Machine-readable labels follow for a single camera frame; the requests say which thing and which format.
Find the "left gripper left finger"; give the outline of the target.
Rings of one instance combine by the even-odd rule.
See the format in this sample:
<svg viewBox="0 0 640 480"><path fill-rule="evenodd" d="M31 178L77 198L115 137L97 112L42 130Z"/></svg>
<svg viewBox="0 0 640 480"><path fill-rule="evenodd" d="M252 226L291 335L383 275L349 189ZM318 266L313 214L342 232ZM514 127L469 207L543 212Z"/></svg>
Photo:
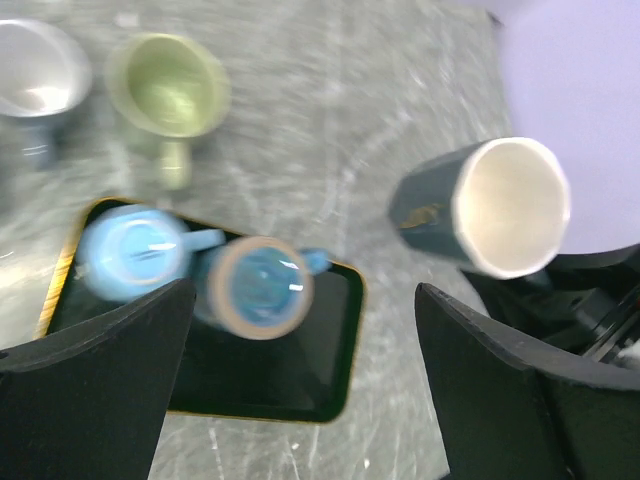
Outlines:
<svg viewBox="0 0 640 480"><path fill-rule="evenodd" d="M194 302L173 281L2 351L2 478L147 478Z"/></svg>

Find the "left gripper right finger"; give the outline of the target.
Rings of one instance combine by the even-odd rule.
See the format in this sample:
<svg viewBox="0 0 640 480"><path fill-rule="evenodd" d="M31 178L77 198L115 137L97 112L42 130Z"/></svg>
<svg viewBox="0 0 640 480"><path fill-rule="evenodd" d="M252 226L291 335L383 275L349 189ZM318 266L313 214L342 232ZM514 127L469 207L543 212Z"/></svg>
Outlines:
<svg viewBox="0 0 640 480"><path fill-rule="evenodd" d="M428 283L414 307L449 478L638 478L638 372L553 347Z"/></svg>

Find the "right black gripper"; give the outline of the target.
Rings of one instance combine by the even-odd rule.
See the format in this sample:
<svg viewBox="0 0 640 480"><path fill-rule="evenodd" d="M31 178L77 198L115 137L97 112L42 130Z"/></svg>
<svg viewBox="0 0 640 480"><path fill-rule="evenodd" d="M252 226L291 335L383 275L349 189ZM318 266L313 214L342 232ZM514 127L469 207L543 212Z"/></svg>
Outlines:
<svg viewBox="0 0 640 480"><path fill-rule="evenodd" d="M560 254L514 280L465 272L488 316L603 363L639 361L639 246Z"/></svg>

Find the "dark grey mug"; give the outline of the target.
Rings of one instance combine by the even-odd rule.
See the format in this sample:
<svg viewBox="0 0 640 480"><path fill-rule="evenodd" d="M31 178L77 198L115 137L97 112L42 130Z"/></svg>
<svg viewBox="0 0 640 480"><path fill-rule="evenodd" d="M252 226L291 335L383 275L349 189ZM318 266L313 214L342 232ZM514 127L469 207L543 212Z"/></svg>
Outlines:
<svg viewBox="0 0 640 480"><path fill-rule="evenodd" d="M570 216L570 186L556 155L525 137L421 163L388 207L410 248L499 280L543 270L559 253Z"/></svg>

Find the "pale green mug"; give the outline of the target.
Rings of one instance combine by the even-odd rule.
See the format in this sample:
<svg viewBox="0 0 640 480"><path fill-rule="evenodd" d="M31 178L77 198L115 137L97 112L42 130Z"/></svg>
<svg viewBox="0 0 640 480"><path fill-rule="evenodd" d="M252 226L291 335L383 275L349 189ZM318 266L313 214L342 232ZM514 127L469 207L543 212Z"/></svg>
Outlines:
<svg viewBox="0 0 640 480"><path fill-rule="evenodd" d="M113 50L104 82L126 147L154 162L165 189L186 188L193 148L231 107L222 63L189 37L145 32Z"/></svg>

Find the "small slate grey mug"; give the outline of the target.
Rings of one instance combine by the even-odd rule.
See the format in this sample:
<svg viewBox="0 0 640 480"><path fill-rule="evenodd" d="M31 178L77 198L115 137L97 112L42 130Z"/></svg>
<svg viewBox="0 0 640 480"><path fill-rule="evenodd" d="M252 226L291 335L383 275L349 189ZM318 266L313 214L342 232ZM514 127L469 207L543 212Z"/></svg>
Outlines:
<svg viewBox="0 0 640 480"><path fill-rule="evenodd" d="M43 21L1 21L1 118L24 134L22 154L46 168L58 157L56 136L93 85L81 45Z"/></svg>

